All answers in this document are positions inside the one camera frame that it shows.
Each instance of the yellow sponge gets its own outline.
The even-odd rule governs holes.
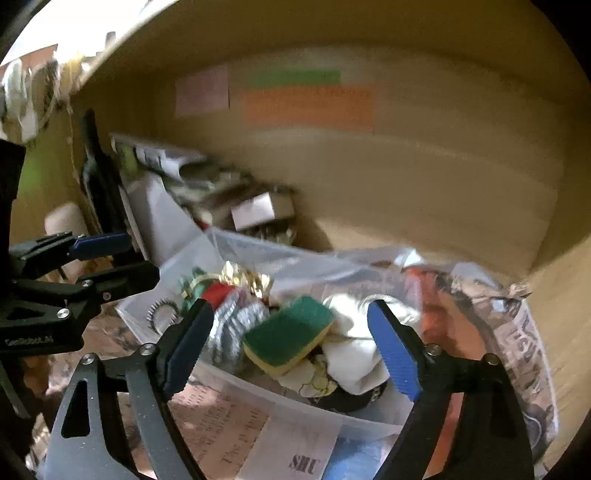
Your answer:
[[[330,329],[332,312],[311,297],[272,314],[242,339],[247,357],[272,377],[297,365]]]

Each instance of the gold foil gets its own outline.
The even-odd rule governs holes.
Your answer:
[[[273,279],[269,275],[253,272],[230,261],[227,261],[223,266],[219,280],[235,287],[246,288],[252,295],[261,300],[266,300],[269,297],[269,292],[273,286]]]

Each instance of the white cloth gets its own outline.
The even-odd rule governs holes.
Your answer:
[[[328,374],[345,390],[361,395],[389,378],[388,370],[369,331],[367,311],[374,300],[384,300],[403,324],[415,324],[418,311],[389,295],[359,299],[352,293],[336,293],[325,298],[335,320],[320,346],[326,355]]]

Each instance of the wooden surface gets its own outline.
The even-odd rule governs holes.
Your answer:
[[[340,70],[343,86],[374,92],[374,133],[251,127],[242,94],[273,68]],[[412,51],[305,48],[231,63],[230,110],[176,118],[174,81],[153,78],[156,137],[295,188],[304,245],[408,242],[513,277],[529,272],[566,129],[562,110],[523,85]]]
[[[118,39],[82,83],[349,43],[432,51],[514,76],[553,99],[590,99],[571,51],[528,0],[179,0]]]
[[[546,456],[550,464],[591,408],[591,122],[573,129],[568,156],[529,299],[557,393],[560,430]]]

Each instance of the blue gripper pad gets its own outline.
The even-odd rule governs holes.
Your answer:
[[[418,381],[417,361],[374,301],[368,307],[368,327],[396,390],[417,401],[423,390]]]

